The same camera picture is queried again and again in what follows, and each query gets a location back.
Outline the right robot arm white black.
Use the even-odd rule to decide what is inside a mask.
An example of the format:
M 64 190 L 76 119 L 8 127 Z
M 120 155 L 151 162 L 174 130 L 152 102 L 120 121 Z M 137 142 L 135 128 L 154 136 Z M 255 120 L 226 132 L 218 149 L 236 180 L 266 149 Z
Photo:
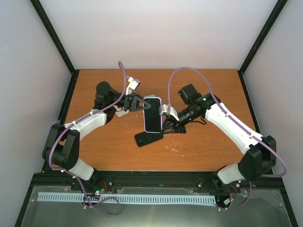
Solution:
M 227 135 L 243 154 L 238 163 L 218 170 L 214 184 L 230 184 L 238 180 L 256 181 L 276 164 L 276 140 L 253 131 L 236 118 L 216 96 L 201 95 L 192 84 L 179 92 L 185 109 L 177 112 L 173 107 L 161 105 L 159 114 L 166 119 L 163 132 L 186 133 L 185 125 L 197 118 L 206 119 Z

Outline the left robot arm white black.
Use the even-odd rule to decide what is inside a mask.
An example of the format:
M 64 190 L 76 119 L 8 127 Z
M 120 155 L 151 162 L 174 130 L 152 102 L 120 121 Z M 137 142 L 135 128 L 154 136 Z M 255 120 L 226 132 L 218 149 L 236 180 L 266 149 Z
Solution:
M 54 169 L 66 170 L 82 179 L 87 190 L 98 186 L 95 169 L 79 157 L 80 141 L 95 129 L 108 124 L 115 115 L 122 117 L 129 112 L 149 109 L 151 105 L 134 91 L 140 81 L 130 77 L 128 86 L 119 93 L 108 82 L 102 81 L 96 87 L 94 107 L 85 116 L 64 125 L 54 124 L 49 131 L 42 157 Z

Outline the lilac phone case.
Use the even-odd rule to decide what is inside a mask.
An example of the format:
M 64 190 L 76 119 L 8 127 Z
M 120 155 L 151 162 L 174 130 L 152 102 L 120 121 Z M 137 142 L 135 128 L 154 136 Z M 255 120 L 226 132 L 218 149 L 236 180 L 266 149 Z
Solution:
M 147 133 L 160 133 L 162 131 L 162 116 L 159 108 L 162 104 L 161 98 L 156 96 L 146 96 L 143 98 L 151 107 L 144 109 L 144 130 Z

